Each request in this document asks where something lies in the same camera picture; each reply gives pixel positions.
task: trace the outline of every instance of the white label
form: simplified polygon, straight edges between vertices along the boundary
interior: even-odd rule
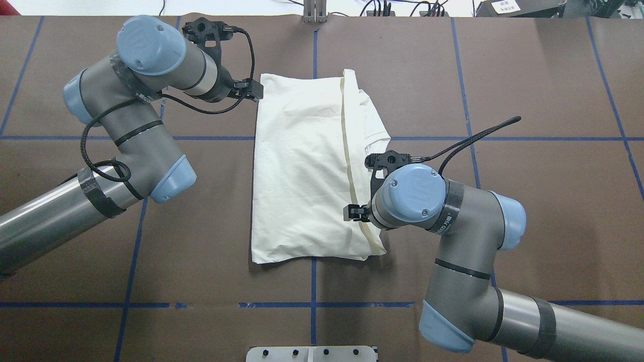
[[[497,14],[507,14],[521,11],[521,8],[515,0],[503,0],[492,3],[492,7]]]

